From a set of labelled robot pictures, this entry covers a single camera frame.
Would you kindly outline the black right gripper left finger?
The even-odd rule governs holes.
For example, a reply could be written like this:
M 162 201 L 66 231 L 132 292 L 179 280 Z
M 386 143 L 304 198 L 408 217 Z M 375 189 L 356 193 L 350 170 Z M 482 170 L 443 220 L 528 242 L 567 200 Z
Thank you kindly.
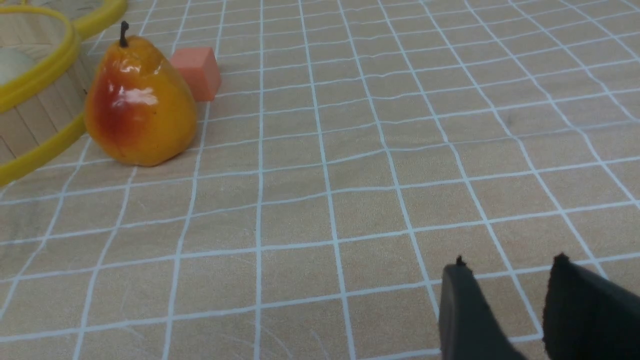
M 502 331 L 462 256 L 442 271 L 439 339 L 444 360 L 525 359 Z

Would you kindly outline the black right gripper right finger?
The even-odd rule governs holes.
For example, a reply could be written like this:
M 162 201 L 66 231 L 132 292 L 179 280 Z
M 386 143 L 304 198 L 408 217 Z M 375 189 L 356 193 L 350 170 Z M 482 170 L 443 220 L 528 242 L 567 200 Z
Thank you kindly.
M 551 360 L 637 360 L 640 298 L 560 253 L 550 271 L 542 332 Z

